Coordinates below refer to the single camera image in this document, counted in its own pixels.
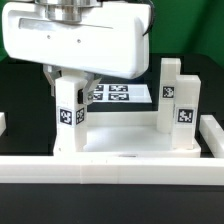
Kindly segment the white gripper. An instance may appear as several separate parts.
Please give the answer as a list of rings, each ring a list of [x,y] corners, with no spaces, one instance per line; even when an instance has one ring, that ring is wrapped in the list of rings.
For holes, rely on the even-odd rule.
[[[52,96],[60,67],[92,72],[84,75],[86,84],[78,91],[78,103],[84,105],[93,103],[100,74],[134,79],[147,70],[149,24],[148,4],[108,1],[84,9],[78,23],[52,21],[35,3],[8,2],[2,10],[7,54],[44,64]]]

